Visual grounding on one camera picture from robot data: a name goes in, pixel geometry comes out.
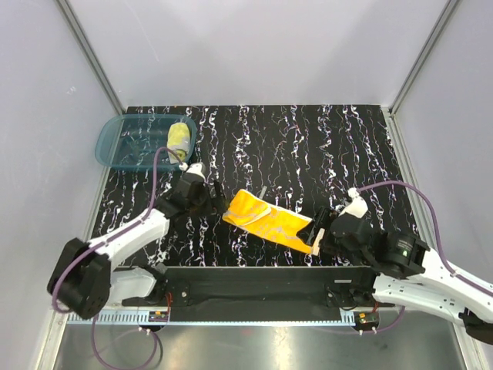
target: marble pattern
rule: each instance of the marble pattern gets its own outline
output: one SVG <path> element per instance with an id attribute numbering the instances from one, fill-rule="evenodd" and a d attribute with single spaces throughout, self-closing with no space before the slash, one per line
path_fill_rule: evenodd
<path id="1" fill-rule="evenodd" d="M 341 208 L 347 189 L 400 180 L 379 106 L 133 107 L 128 113 L 184 114 L 197 124 L 193 160 L 210 169 L 227 197 L 239 189 L 312 217 L 317 208 Z M 178 173 L 160 173 L 158 195 Z M 148 204 L 151 171 L 111 170 L 93 236 L 110 232 Z M 406 191 L 379 188 L 364 195 L 375 227 L 417 233 Z M 313 257 L 249 235 L 219 217 L 188 219 L 143 248 L 125 265 L 312 266 L 339 265 L 339 257 Z"/>

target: yellow towel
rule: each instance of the yellow towel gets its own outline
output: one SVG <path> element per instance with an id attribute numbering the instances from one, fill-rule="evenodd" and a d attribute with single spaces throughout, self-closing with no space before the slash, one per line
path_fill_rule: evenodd
<path id="1" fill-rule="evenodd" d="M 310 218 L 268 204 L 246 190 L 236 194 L 223 220 L 268 241 L 300 252 L 313 253 L 312 247 L 296 236 L 299 230 L 310 223 Z"/>

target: white panel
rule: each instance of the white panel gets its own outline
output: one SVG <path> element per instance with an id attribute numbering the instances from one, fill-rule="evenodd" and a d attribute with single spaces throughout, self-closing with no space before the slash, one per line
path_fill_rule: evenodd
<path id="1" fill-rule="evenodd" d="M 446 0 L 70 0 L 123 105 L 389 105 Z"/>
<path id="2" fill-rule="evenodd" d="M 114 112 L 53 0 L 0 2 L 0 45 L 0 358 L 21 370 L 43 339 L 52 269 L 86 228 Z"/>
<path id="3" fill-rule="evenodd" d="M 398 113 L 447 256 L 493 281 L 493 2 L 462 2 Z M 491 367 L 493 348 L 485 346 Z"/>

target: teal plastic bin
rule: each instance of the teal plastic bin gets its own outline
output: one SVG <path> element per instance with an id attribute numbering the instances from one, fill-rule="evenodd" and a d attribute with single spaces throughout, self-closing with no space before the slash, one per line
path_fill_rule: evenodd
<path id="1" fill-rule="evenodd" d="M 168 142 L 171 125 L 184 122 L 190 130 L 188 162 L 195 146 L 197 128 L 193 119 L 175 114 L 125 114 L 104 125 L 96 144 L 96 159 L 116 170 L 144 171 L 153 168 L 154 154 Z M 158 170 L 177 171 L 166 151 L 159 154 Z"/>

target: purple cable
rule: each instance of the purple cable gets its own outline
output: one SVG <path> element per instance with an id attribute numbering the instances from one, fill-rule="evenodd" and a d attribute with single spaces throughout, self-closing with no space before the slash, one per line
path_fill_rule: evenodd
<path id="1" fill-rule="evenodd" d="M 395 328 L 397 325 L 399 325 L 399 323 L 402 321 L 402 319 L 404 318 L 404 312 L 406 311 L 406 307 L 402 306 L 400 311 L 399 311 L 399 315 L 395 318 L 395 320 L 392 321 L 391 324 L 389 324 L 388 326 L 386 326 L 385 328 L 382 328 L 382 329 L 377 329 L 377 332 L 374 333 L 372 331 L 363 331 L 363 334 L 364 335 L 367 335 L 367 334 L 380 334 L 380 333 L 384 333 L 388 330 L 391 330 L 393 328 Z M 337 331 L 337 330 L 330 330 L 330 329 L 324 329 L 324 331 L 326 333 L 330 333 L 330 334 L 342 334 L 342 335 L 359 335 L 360 332 L 359 331 L 355 331 L 354 329 L 352 329 L 351 331 Z"/>
<path id="2" fill-rule="evenodd" d="M 111 237 L 109 237 L 106 241 L 102 241 L 101 243 L 98 243 L 98 244 L 90 247 L 87 251 L 83 252 L 74 261 L 72 261 L 71 264 L 69 264 L 69 266 L 62 272 L 62 274 L 60 275 L 59 279 L 57 280 L 57 282 L 55 284 L 55 287 L 53 288 L 52 306 L 53 306 L 53 309 L 56 312 L 58 312 L 60 314 L 68 314 L 70 312 L 69 309 L 64 310 L 64 309 L 60 308 L 59 307 L 59 304 L 58 304 L 58 296 L 59 296 L 59 292 L 60 292 L 60 287 L 62 286 L 63 281 L 70 274 L 70 271 L 72 271 L 84 258 L 86 258 L 87 256 L 89 256 L 92 252 L 97 251 L 99 248 L 104 247 L 107 243 L 109 243 L 111 241 L 114 241 L 115 239 L 118 239 L 122 235 L 128 233 L 130 230 L 132 230 L 133 228 L 135 228 L 138 225 L 140 225 L 145 219 L 147 219 L 147 217 L 149 217 L 151 211 L 154 208 L 154 203 L 156 202 L 157 162 L 158 162 L 159 154 L 163 150 L 165 150 L 168 153 L 172 154 L 178 160 L 178 163 L 180 165 L 183 164 L 183 161 L 178 157 L 178 155 L 173 150 L 171 150 L 171 149 L 169 149 L 169 148 L 167 148 L 165 146 L 160 147 L 156 151 L 156 154 L 154 154 L 154 162 L 153 162 L 153 189 L 152 189 L 152 192 L 151 192 L 151 199 L 150 199 L 150 202 L 149 202 L 149 207 L 147 208 L 146 213 L 144 214 L 144 216 L 142 217 L 142 219 L 137 220 L 137 221 L 131 223 L 129 226 L 123 228 L 123 230 L 121 230 L 118 233 L 116 233 L 116 234 L 112 235 Z M 114 366 L 111 366 L 110 364 L 107 364 L 101 358 L 101 356 L 99 355 L 98 349 L 96 348 L 96 339 L 94 337 L 94 332 L 95 332 L 94 331 L 94 328 L 96 326 L 97 318 L 98 318 L 98 315 L 96 315 L 94 317 L 94 319 L 92 320 L 92 330 L 91 330 L 91 332 L 92 332 L 91 342 L 92 342 L 92 350 L 94 351 L 94 356 L 98 359 L 98 361 L 101 363 L 101 365 L 103 365 L 103 366 L 105 366 L 105 367 L 107 367 L 109 369 L 112 369 L 112 370 L 125 370 L 125 369 L 116 368 Z M 149 359 L 143 365 L 139 366 L 138 368 L 134 368 L 132 370 L 142 370 L 142 369 L 144 369 L 153 360 L 154 355 L 156 354 L 157 344 L 158 344 L 158 340 L 159 339 L 158 339 L 158 337 L 157 337 L 157 335 L 155 333 L 153 333 L 153 332 L 151 332 L 151 333 L 153 334 L 153 338 L 154 338 L 154 349 L 153 349 L 153 353 L 150 355 Z"/>
<path id="3" fill-rule="evenodd" d="M 402 181 L 389 180 L 389 181 L 382 181 L 380 183 L 374 183 L 374 184 L 368 185 L 366 187 L 361 187 L 357 191 L 362 192 L 365 190 L 374 189 L 375 187 L 385 187 L 385 186 L 389 186 L 389 185 L 398 185 L 401 187 L 406 187 L 408 189 L 411 189 L 414 192 L 416 192 L 424 200 L 424 202 L 428 206 L 428 209 L 430 210 L 431 219 L 433 220 L 433 228 L 434 228 L 435 239 L 437 241 L 438 256 L 440 257 L 441 263 L 445 266 L 447 271 L 450 272 L 451 274 L 453 274 L 460 281 L 463 281 L 464 283 L 470 285 L 471 287 L 478 289 L 480 292 L 485 293 L 486 295 L 489 295 L 490 297 L 493 297 L 493 291 L 490 291 L 489 289 L 484 288 L 481 285 L 474 283 L 473 281 L 470 281 L 469 279 L 467 279 L 466 277 L 464 277 L 460 274 L 456 274 L 454 268 L 448 263 L 447 258 L 445 257 L 444 248 L 441 245 L 441 237 L 440 237 L 440 231 L 438 229 L 437 214 L 435 213 L 434 208 L 431 205 L 431 201 L 417 187 L 414 187 L 414 186 L 410 185 L 409 183 L 405 183 Z"/>
<path id="4" fill-rule="evenodd" d="M 110 365 L 105 360 L 103 360 L 102 357 L 101 357 L 101 355 L 99 354 L 98 348 L 96 347 L 96 336 L 95 336 L 95 333 L 96 333 L 96 321 L 97 320 L 98 320 L 98 315 L 96 315 L 93 318 L 92 325 L 91 325 L 91 346 L 92 346 L 92 351 L 94 352 L 94 356 L 99 361 L 99 363 L 101 365 L 105 366 L 106 368 L 109 368 L 111 370 L 126 370 L 124 368 L 117 368 L 116 366 Z M 142 365 L 140 365 L 137 368 L 132 368 L 132 369 L 129 369 L 129 370 L 143 370 L 153 360 L 154 355 L 156 354 L 156 351 L 157 351 L 157 343 L 158 343 L 159 338 L 158 338 L 157 334 L 154 333 L 153 331 L 148 331 L 148 332 L 153 336 L 153 339 L 154 339 L 154 348 L 153 348 L 153 351 L 151 352 L 151 355 L 149 356 L 149 358 L 147 359 L 146 362 L 144 362 Z"/>

